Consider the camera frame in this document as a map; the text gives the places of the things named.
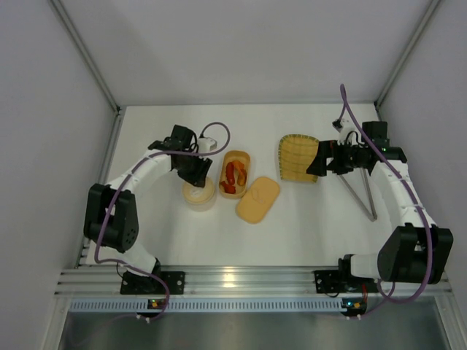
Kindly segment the round tan bowl lid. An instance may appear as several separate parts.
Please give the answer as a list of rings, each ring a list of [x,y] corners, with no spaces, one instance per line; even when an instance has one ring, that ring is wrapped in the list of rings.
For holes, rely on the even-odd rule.
[[[188,182],[182,185],[182,195],[190,205],[201,205],[211,200],[215,194],[215,187],[210,177],[206,178],[203,187],[196,187]]]

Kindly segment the red sausage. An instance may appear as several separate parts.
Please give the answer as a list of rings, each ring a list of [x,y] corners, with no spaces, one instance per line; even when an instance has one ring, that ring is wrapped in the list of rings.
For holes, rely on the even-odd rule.
[[[229,183],[230,185],[235,185],[236,183],[234,171],[235,171],[234,163],[229,162],[225,167],[225,176],[226,176],[227,183]]]

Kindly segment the red chicken wing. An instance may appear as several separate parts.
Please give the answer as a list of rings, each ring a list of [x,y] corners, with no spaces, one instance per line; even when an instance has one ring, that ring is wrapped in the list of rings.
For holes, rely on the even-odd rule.
[[[222,181],[220,183],[221,187],[223,188],[224,190],[224,193],[227,193],[227,194],[236,194],[236,187],[232,184],[229,184],[225,181]]]

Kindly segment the orange fried dumpling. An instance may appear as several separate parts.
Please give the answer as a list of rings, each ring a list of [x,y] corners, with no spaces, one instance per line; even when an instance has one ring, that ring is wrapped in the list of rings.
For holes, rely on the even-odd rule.
[[[240,162],[239,160],[234,160],[232,163],[233,163],[234,168],[235,168],[239,173],[241,173],[241,172],[246,172],[245,165],[244,165],[242,162]]]

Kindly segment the brown roasted potato piece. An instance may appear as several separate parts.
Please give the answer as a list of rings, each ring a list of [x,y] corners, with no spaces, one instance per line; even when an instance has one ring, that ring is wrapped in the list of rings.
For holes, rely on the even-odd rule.
[[[237,176],[237,184],[239,186],[245,186],[246,181],[247,181],[247,172],[244,170],[241,170]]]

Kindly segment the tan oblong box lid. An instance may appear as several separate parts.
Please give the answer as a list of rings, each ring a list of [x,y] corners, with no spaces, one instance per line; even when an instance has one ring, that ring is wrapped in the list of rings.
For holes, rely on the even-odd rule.
[[[258,177],[236,206],[237,215],[245,222],[258,224],[280,194],[280,186],[266,176]]]

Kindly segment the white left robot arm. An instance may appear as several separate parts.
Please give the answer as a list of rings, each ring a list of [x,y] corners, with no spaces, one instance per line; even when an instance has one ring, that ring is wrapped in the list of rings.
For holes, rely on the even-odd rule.
[[[216,149],[214,139],[175,125],[170,136],[150,144],[142,158],[118,178],[94,184],[88,192],[83,233],[96,244],[95,262],[124,265],[134,277],[159,278],[159,260],[138,242],[137,199],[172,171],[195,188],[205,188],[212,164],[206,154]]]

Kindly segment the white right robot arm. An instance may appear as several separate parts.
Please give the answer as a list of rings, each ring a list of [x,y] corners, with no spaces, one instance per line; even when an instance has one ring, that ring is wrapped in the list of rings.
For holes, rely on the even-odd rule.
[[[409,176],[407,158],[390,144],[386,122],[364,122],[360,141],[350,121],[334,121],[339,139],[320,141],[306,172],[343,175],[356,168],[368,171],[379,188],[390,218],[390,234],[373,254],[348,254],[341,259],[354,278],[389,282],[437,284],[441,280],[453,235],[426,212]]]

